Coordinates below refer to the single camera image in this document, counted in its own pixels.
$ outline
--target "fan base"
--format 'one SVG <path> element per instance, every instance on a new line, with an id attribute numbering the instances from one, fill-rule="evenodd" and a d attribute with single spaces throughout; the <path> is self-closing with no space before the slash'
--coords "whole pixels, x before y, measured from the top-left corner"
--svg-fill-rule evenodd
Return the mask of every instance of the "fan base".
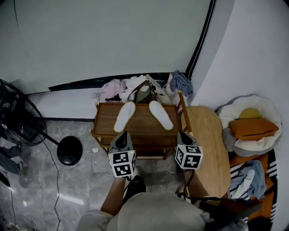
<path id="1" fill-rule="evenodd" d="M 57 147 L 57 157 L 59 161 L 67 166 L 75 165 L 82 156 L 82 144 L 74 136 L 63 138 Z"/>

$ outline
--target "gray tile floor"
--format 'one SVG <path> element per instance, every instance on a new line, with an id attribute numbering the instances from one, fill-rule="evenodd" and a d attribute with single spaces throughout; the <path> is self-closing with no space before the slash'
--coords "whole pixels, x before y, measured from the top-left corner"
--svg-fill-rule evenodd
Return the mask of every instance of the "gray tile floor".
<path id="1" fill-rule="evenodd" d="M 89 122 L 48 121 L 48 134 L 60 141 L 68 135 L 80 139 L 83 155 L 75 166 L 62 165 L 56 156 L 57 146 L 46 140 L 59 169 L 59 192 L 56 210 L 61 219 L 59 231 L 73 231 L 80 216 L 89 209 L 100 209 L 113 182 L 113 174 L 106 154 L 89 133 Z M 16 224 L 21 228 L 55 231 L 58 220 L 54 211 L 57 199 L 57 171 L 44 144 L 23 147 L 21 176 L 8 173 L 11 189 L 0 182 L 0 222 L 14 223 L 11 192 Z M 182 185 L 182 175 L 176 173 L 173 156 L 167 160 L 138 160 L 141 176 L 148 192 L 174 193 Z"/>

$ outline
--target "blue cloth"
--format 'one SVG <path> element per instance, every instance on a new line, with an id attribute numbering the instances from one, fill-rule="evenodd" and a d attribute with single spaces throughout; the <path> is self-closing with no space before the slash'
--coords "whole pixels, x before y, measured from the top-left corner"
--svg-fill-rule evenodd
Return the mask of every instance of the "blue cloth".
<path id="1" fill-rule="evenodd" d="M 173 73 L 173 77 L 170 82 L 170 89 L 172 92 L 175 89 L 181 90 L 184 96 L 188 96 L 189 94 L 193 93 L 193 86 L 191 82 L 178 70 Z"/>
<path id="2" fill-rule="evenodd" d="M 231 179 L 230 189 L 236 189 L 243 182 L 251 169 L 255 171 L 255 175 L 247 194 L 249 197 L 262 199 L 265 197 L 264 193 L 266 192 L 266 183 L 263 166 L 260 161 L 248 161 L 239 171 L 239 175 Z"/>

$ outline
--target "person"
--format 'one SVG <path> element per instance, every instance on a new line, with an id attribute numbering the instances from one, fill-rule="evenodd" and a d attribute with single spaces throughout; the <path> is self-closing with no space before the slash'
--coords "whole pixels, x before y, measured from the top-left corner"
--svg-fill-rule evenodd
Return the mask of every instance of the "person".
<path id="1" fill-rule="evenodd" d="M 8 172 L 11 172 L 16 175 L 20 175 L 22 171 L 22 162 L 16 163 L 11 160 L 13 157 L 20 156 L 21 150 L 19 146 L 12 146 L 7 149 L 0 147 L 0 166 L 6 169 Z"/>
<path id="2" fill-rule="evenodd" d="M 125 181 L 125 178 L 115 178 L 101 209 L 87 211 L 76 231 L 205 230 L 208 213 L 171 193 L 147 193 L 139 174 L 128 184 L 124 196 Z M 190 184 L 196 188 L 195 197 L 208 195 L 196 174 Z M 248 227 L 239 221 L 221 230 L 247 231 Z"/>

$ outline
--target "wooden table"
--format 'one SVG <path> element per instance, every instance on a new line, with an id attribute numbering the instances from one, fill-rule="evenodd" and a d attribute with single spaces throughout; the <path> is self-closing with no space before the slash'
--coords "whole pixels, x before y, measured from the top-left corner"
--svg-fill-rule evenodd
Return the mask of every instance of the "wooden table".
<path id="1" fill-rule="evenodd" d="M 119 134 L 113 130 L 122 103 L 100 103 L 91 135 L 104 148 Z M 174 128 L 166 131 L 149 111 L 148 104 L 136 104 L 136 110 L 125 131 L 131 135 L 133 148 L 138 158 L 166 158 L 171 148 L 176 146 L 177 133 L 181 129 L 175 105 L 163 105 Z"/>
<path id="2" fill-rule="evenodd" d="M 192 135 L 198 144 L 203 147 L 201 166 L 195 171 L 204 189 L 209 196 L 221 198 L 226 194 L 230 185 L 230 164 L 228 151 L 223 143 L 222 125 L 218 115 L 211 109 L 203 106 L 189 106 L 186 108 L 191 124 Z M 182 128 L 186 127 L 184 114 Z M 188 181 L 190 174 L 185 174 Z M 193 194 L 194 188 L 188 186 Z"/>

